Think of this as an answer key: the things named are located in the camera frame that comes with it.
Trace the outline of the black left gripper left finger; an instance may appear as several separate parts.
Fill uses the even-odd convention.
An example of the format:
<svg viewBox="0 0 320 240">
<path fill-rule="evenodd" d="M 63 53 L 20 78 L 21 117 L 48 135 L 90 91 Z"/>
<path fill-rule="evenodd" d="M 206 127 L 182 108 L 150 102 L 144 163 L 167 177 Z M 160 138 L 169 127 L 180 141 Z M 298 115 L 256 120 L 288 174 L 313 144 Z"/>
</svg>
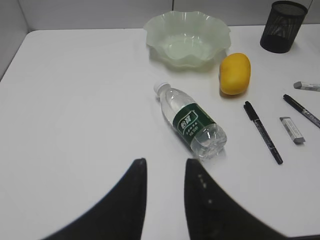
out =
<svg viewBox="0 0 320 240">
<path fill-rule="evenodd" d="M 47 240 L 140 240 L 147 206 L 147 161 L 135 159 L 96 205 Z"/>
</svg>

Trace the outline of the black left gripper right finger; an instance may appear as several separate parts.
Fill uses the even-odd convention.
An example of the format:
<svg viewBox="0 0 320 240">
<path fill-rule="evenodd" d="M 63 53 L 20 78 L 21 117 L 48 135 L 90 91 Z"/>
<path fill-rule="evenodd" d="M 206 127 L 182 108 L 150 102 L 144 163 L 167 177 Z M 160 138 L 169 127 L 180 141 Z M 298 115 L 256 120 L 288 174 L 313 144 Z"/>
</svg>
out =
<svg viewBox="0 0 320 240">
<path fill-rule="evenodd" d="M 184 209 L 192 240 L 288 239 L 228 195 L 194 158 L 185 163 Z"/>
</svg>

